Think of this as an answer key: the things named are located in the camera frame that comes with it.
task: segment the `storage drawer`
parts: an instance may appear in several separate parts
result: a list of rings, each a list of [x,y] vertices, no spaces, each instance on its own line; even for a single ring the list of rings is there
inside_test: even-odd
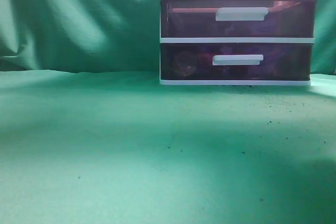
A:
[[[316,0],[161,0],[162,38],[311,38]]]
[[[161,44],[162,80],[309,81],[312,44]]]

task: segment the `table surface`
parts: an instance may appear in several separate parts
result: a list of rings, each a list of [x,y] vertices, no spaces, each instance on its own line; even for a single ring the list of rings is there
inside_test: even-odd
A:
[[[0,72],[0,223],[336,223],[336,76],[157,75]]]

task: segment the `white drawer handle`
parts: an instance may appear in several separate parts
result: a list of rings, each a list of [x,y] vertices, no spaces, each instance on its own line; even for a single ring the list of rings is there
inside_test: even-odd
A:
[[[215,55],[212,58],[214,66],[259,65],[264,55]]]
[[[225,7],[216,12],[216,21],[262,21],[267,7]]]

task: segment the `plastic drawer unit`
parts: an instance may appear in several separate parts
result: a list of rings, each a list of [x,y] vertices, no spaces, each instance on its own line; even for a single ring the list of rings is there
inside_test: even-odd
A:
[[[317,0],[161,0],[160,83],[309,85]]]

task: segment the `green cloth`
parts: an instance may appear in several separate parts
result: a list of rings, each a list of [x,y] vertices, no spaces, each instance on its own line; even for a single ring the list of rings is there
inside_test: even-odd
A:
[[[335,224],[336,76],[0,72],[1,224]]]
[[[319,0],[314,73],[336,68],[335,3]],[[0,70],[159,70],[159,0],[0,0],[0,7]]]

